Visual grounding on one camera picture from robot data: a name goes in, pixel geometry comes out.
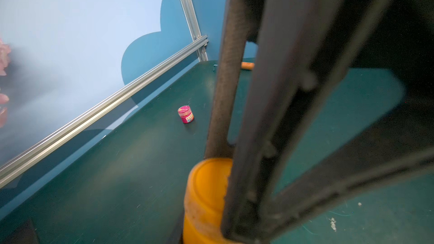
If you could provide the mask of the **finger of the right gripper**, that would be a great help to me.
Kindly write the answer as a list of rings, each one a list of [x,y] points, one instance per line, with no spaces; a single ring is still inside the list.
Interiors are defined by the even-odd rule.
[[[234,153],[227,136],[241,62],[246,43],[256,42],[260,23],[261,0],[227,0],[205,159],[230,158]]]

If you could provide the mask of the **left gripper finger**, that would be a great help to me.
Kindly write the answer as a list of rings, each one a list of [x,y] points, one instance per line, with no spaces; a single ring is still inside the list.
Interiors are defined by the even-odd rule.
[[[359,193],[434,166],[434,63],[389,63],[402,101],[293,183],[275,192],[289,157],[343,80],[394,0],[229,0],[228,18],[249,21],[254,41],[243,122],[221,232],[265,243]],[[434,33],[434,0],[410,0]]]

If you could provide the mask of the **magenta paint jar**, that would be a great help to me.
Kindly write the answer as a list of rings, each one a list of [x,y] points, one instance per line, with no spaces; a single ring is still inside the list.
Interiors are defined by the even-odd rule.
[[[194,120],[194,115],[192,113],[191,107],[188,105],[182,106],[177,110],[182,122],[188,124]]]

